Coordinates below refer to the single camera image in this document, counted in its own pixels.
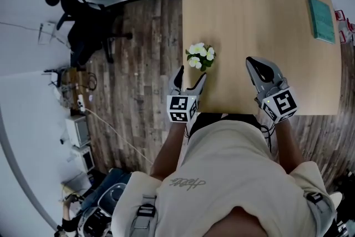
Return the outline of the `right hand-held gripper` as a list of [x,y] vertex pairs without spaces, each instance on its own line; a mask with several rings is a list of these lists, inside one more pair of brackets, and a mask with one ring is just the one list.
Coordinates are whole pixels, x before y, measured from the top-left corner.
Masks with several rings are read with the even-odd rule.
[[274,123],[286,120],[297,112],[295,92],[285,77],[268,87],[261,87],[262,83],[274,83],[276,75],[281,73],[274,62],[262,57],[247,57],[246,68],[258,91],[255,101]]

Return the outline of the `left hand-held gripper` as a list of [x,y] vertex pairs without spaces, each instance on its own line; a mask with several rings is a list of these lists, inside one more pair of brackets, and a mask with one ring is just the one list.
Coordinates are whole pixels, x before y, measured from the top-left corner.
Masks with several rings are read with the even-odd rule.
[[183,74],[184,66],[182,65],[169,80],[166,110],[172,123],[188,123],[193,119],[197,113],[199,97],[207,79],[207,74],[202,74],[191,90],[187,89],[182,92]]

